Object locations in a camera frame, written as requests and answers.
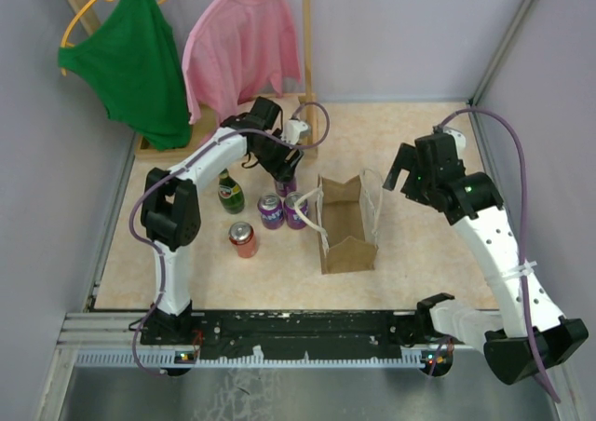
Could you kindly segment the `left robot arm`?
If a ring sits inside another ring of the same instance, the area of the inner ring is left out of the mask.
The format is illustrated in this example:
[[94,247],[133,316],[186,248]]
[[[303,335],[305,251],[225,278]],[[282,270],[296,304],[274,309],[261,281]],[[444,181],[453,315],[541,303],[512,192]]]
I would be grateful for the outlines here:
[[171,342],[187,341],[194,322],[183,312],[191,306],[188,291],[189,245],[201,226],[198,195],[242,157],[252,155],[277,182],[288,183],[304,153],[296,147],[310,131],[297,108],[280,129],[276,102],[258,98],[252,108],[228,117],[207,142],[187,159],[168,169],[153,169],[142,195],[141,224],[155,253],[154,305],[165,315],[160,331]]

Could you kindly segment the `burlap canvas tote bag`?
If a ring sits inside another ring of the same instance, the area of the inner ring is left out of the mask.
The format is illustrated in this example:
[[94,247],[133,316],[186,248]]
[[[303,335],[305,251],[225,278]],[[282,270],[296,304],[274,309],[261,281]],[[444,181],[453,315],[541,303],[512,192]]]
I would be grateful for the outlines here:
[[308,201],[308,215],[297,211],[318,234],[323,275],[374,269],[384,201],[383,178],[377,170],[364,168],[344,183],[319,176],[318,186],[296,205],[303,200]]

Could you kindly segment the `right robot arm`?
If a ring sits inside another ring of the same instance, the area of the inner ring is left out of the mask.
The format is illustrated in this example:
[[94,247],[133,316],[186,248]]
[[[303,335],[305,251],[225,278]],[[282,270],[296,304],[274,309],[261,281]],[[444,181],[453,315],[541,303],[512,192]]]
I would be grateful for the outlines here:
[[[398,323],[395,337],[402,346],[452,337],[478,350],[507,385],[531,376],[545,379],[547,369],[564,363],[588,339],[588,329],[550,299],[511,233],[494,182],[482,172],[466,173],[460,156],[465,145],[453,129],[405,143],[381,186],[445,216],[474,255],[498,311],[481,312],[442,292],[421,300]],[[287,203],[290,221],[317,232],[323,273],[373,267],[382,201],[372,197],[362,176],[344,183],[319,178],[312,191],[291,195]]]

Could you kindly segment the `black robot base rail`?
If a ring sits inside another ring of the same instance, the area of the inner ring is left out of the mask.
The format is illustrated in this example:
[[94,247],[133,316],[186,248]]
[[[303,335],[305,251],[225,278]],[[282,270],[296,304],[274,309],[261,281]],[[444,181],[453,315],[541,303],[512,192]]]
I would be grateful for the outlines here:
[[157,310],[141,328],[143,345],[187,345],[203,360],[240,359],[256,347],[267,360],[399,359],[403,348],[441,338],[416,312],[394,310]]

